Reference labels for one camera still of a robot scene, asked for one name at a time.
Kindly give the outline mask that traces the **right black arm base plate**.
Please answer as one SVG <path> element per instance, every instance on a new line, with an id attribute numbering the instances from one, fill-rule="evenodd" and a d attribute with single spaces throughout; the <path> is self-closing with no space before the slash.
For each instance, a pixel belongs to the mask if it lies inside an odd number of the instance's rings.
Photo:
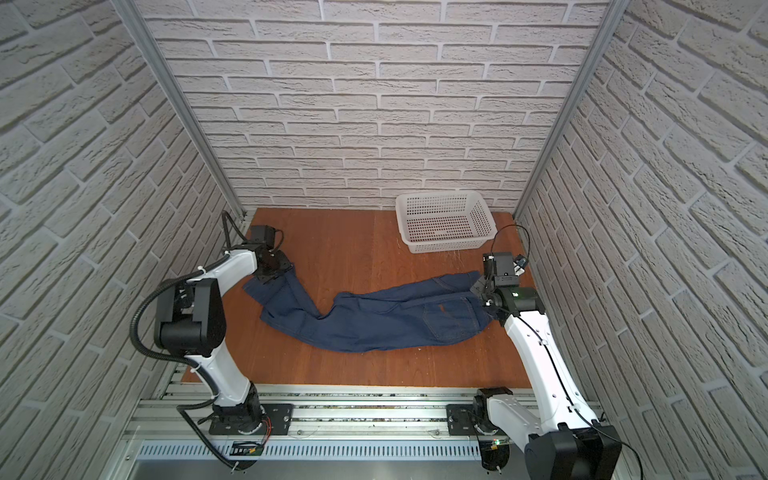
<path id="1" fill-rule="evenodd" d="M 506 401 L 491 401 L 483 413 L 470 404 L 449 404 L 446 422 L 450 436 L 477 435 L 483 439 L 521 436 L 526 439 L 530 433 L 529 415 L 522 407 Z"/>

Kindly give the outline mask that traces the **dark blue denim trousers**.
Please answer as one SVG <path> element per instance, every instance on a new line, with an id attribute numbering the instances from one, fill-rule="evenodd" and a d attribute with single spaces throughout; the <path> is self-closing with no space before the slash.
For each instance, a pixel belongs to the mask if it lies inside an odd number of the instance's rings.
<path id="1" fill-rule="evenodd" d="M 260 319 L 311 346 L 342 353 L 448 346 L 492 322 L 471 287 L 478 272 L 443 275 L 368 294 L 341 292 L 321 313 L 290 271 L 244 291 L 262 306 Z"/>

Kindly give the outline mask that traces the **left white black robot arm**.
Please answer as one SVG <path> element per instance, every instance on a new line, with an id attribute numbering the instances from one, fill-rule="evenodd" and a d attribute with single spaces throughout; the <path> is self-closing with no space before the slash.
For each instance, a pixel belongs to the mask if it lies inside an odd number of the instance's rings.
<path id="1" fill-rule="evenodd" d="M 242 279 L 261 284 L 291 269 L 283 252 L 282 232 L 268 225 L 250 228 L 243 243 L 227 248 L 224 257 L 199 267 L 187 280 L 158 297 L 155 344 L 194 363 L 192 371 L 212 391 L 210 433 L 213 435 L 285 435 L 290 405 L 263 405 L 256 386 L 240 371 L 225 341 L 227 321 L 223 296 Z"/>

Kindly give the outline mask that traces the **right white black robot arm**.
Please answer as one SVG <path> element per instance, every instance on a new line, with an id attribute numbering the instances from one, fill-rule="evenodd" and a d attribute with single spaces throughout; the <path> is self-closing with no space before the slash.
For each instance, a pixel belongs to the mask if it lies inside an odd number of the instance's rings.
<path id="1" fill-rule="evenodd" d="M 610 479 L 622 442 L 581 395 L 536 290 L 483 275 L 472 292 L 513 341 L 538 408 L 531 413 L 506 387 L 480 389 L 473 405 L 476 430 L 506 435 L 522 451 L 531 479 Z"/>

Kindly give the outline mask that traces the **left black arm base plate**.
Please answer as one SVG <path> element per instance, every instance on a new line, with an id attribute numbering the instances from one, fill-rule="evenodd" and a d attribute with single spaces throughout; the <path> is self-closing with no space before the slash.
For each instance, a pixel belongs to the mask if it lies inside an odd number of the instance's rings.
<path id="1" fill-rule="evenodd" d="M 214 415 L 208 433 L 214 436 L 255 435 L 265 437 L 270 428 L 271 436 L 286 436 L 291 426 L 294 405 L 267 403 L 256 414 Z"/>

